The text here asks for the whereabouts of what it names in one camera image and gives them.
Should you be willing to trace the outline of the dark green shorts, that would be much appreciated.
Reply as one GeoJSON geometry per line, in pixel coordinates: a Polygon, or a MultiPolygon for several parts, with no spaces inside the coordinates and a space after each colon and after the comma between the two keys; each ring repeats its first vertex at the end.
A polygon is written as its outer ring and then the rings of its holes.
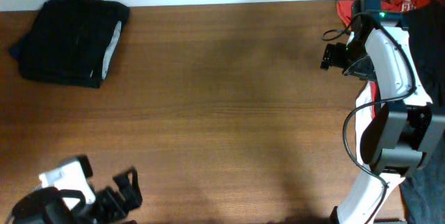
{"type": "Polygon", "coordinates": [[[128,6],[104,0],[48,0],[18,61],[25,79],[99,88],[129,19],[128,6]]]}

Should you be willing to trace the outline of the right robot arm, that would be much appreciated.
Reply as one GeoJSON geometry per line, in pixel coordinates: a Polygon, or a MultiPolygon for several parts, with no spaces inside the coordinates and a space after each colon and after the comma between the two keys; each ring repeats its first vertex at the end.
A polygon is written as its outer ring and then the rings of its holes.
{"type": "Polygon", "coordinates": [[[342,31],[324,32],[321,68],[366,82],[346,123],[359,175],[331,223],[374,223],[389,194],[425,167],[444,135],[444,6],[405,12],[355,0],[342,31]]]}

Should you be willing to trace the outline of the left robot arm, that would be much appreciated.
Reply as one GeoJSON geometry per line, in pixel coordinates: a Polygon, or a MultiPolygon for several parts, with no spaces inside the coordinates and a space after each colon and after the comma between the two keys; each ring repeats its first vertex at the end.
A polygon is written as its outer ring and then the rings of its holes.
{"type": "Polygon", "coordinates": [[[15,204],[13,223],[115,223],[141,207],[143,198],[134,167],[113,177],[118,189],[93,191],[82,172],[43,179],[38,189],[15,204]]]}

